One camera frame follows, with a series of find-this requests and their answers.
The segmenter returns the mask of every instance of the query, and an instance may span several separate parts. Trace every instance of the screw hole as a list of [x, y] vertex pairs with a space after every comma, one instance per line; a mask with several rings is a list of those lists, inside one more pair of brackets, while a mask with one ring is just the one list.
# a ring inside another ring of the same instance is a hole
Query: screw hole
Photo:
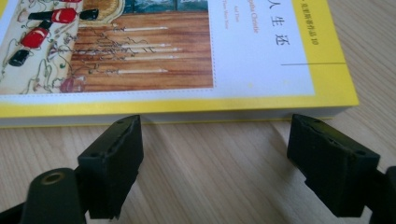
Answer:
[[355, 151], [356, 154], [361, 155], [361, 156], [365, 156], [366, 152], [362, 151], [362, 150], [357, 150]]
[[52, 184], [55, 184], [55, 183], [61, 181], [63, 178], [64, 178], [64, 173], [55, 172], [55, 173], [46, 175], [46, 176], [41, 180], [41, 184], [42, 184], [42, 185], [52, 185]]
[[93, 152], [91, 153], [91, 157], [104, 157], [106, 155], [105, 152]]
[[110, 153], [112, 153], [112, 152], [114, 152], [114, 151], [115, 151], [115, 148], [114, 148], [114, 147], [111, 147], [111, 148], [108, 149], [107, 154], [110, 154]]
[[329, 138], [329, 141], [330, 141], [330, 143], [332, 143], [332, 144], [335, 144], [335, 145], [340, 145], [340, 144], [338, 144], [336, 141], [334, 141], [333, 139], [331, 139], [331, 138]]
[[314, 128], [314, 127], [312, 127], [312, 126], [311, 126], [310, 128], [311, 128], [311, 130], [312, 130], [312, 131], [314, 131], [315, 133], [323, 133], [323, 132], [321, 132], [321, 131], [319, 131], [319, 130], [315, 129], [315, 128]]

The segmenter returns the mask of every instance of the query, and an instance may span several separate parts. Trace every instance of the book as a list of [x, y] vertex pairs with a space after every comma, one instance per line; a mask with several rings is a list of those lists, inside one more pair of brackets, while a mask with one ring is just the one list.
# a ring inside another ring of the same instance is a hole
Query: book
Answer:
[[359, 104], [326, 0], [0, 3], [0, 126], [331, 118]]

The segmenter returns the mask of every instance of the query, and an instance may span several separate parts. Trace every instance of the black line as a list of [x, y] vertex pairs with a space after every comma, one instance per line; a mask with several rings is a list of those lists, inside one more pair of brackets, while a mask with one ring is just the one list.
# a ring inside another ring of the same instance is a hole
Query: black line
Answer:
[[282, 63], [282, 66], [297, 66], [297, 65], [337, 65], [346, 63]]

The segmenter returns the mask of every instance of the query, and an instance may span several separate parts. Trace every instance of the wooden table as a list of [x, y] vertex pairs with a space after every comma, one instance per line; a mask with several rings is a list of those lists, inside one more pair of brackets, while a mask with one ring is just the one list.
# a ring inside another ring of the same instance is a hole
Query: wooden table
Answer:
[[[328, 120], [396, 165], [396, 1], [329, 0], [361, 105]], [[106, 127], [0, 130], [0, 211], [37, 175], [77, 167]], [[336, 218], [287, 160], [288, 121], [143, 126], [140, 175], [112, 223], [368, 223]], [[107, 223], [90, 220], [89, 223]]]

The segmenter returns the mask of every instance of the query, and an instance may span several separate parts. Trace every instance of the black plastic part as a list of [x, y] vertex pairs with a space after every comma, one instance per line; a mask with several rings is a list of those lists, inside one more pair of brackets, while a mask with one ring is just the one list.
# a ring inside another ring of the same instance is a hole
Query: black plastic part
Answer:
[[21, 223], [85, 223], [72, 169], [51, 170], [32, 181]]
[[294, 115], [288, 158], [337, 217], [360, 217], [380, 156], [318, 119]]
[[9, 59], [8, 63], [11, 66], [21, 67], [25, 63], [28, 56], [29, 56], [29, 50], [20, 49], [17, 52], [15, 52], [15, 54]]
[[0, 213], [1, 224], [14, 224], [20, 223], [22, 217], [24, 203], [20, 203], [2, 213]]
[[115, 122], [78, 157], [83, 204], [91, 218], [120, 216], [142, 160], [139, 116]]
[[373, 211], [371, 224], [396, 223], [396, 166], [379, 171], [369, 185], [367, 206]]
[[98, 18], [99, 9], [88, 9], [79, 13], [79, 18], [84, 21], [95, 21]]

